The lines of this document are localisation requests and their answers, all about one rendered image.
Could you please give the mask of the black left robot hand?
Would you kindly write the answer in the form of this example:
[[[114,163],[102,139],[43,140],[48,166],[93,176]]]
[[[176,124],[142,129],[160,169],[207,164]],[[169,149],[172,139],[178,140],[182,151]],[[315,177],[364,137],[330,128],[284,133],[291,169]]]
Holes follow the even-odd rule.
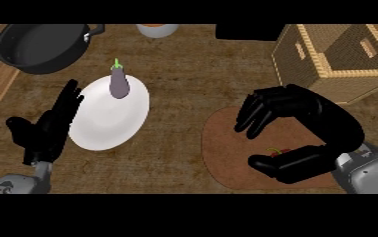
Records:
[[[79,81],[71,79],[52,109],[42,114],[36,123],[23,117],[8,118],[6,126],[12,133],[14,143],[25,148],[25,165],[33,166],[39,162],[54,163],[59,158],[83,99]]]

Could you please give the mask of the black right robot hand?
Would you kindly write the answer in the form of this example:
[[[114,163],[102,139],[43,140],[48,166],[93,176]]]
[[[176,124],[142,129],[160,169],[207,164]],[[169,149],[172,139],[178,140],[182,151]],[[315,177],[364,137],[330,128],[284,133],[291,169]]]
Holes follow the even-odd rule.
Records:
[[[336,170],[337,158],[358,150],[365,132],[352,114],[296,84],[259,89],[247,96],[235,131],[247,131],[247,138],[254,139],[281,117],[294,117],[325,144],[308,145],[275,157],[251,155],[248,165],[279,182],[293,184]]]

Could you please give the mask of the red bell pepper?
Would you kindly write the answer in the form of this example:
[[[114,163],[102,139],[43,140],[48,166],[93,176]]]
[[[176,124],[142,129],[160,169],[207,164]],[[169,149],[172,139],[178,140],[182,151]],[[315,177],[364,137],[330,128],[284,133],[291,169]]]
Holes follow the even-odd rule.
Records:
[[[272,152],[271,157],[277,157],[281,154],[285,154],[285,153],[288,153],[291,151],[291,149],[281,149],[279,150],[277,148],[268,148],[266,150]]]

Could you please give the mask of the tan wicker basket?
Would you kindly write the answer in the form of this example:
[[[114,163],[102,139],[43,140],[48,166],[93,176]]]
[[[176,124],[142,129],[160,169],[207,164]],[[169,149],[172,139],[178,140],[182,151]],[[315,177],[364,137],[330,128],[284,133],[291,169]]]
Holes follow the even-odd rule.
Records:
[[[288,24],[272,60],[281,85],[353,104],[378,92],[378,24]]]

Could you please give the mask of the brown round cutting board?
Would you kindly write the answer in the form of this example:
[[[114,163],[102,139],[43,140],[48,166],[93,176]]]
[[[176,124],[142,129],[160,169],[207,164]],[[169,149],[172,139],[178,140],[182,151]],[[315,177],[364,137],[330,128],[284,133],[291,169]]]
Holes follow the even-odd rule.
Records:
[[[253,154],[271,156],[278,150],[294,150],[324,141],[296,118],[279,118],[250,140],[234,130],[240,108],[226,107],[210,116],[203,129],[203,158],[216,181],[235,190],[274,190],[339,188],[333,174],[327,173],[296,184],[284,184],[248,165]]]

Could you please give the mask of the white oval plate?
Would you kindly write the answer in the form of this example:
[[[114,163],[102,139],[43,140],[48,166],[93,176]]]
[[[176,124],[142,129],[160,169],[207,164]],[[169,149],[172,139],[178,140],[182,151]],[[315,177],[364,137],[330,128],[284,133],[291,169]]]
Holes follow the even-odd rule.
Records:
[[[150,91],[127,75],[130,93],[123,99],[110,92],[111,77],[93,81],[82,91],[85,100],[70,128],[70,138],[88,150],[116,148],[136,135],[150,113]]]

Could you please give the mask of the purple eggplant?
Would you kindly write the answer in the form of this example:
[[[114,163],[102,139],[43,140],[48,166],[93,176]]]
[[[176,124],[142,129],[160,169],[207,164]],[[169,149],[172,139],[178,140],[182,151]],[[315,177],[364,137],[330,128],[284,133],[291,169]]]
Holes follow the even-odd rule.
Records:
[[[111,66],[110,92],[114,98],[123,99],[130,93],[130,84],[124,74],[124,66],[114,60]]]

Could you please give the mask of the black cooking pot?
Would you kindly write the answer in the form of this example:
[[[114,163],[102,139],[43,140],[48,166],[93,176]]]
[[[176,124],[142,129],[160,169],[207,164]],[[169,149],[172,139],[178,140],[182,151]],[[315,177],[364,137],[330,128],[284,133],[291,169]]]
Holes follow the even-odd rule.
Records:
[[[83,56],[105,25],[8,24],[0,31],[0,61],[30,74],[65,69]]]

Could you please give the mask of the pale grey cup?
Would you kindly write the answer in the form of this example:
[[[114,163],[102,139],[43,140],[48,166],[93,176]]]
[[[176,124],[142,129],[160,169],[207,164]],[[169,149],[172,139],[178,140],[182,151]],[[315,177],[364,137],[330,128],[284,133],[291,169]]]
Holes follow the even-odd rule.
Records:
[[[138,24],[138,29],[141,33],[150,38],[164,38],[170,36],[179,29],[178,24],[163,24],[163,25],[144,25]]]

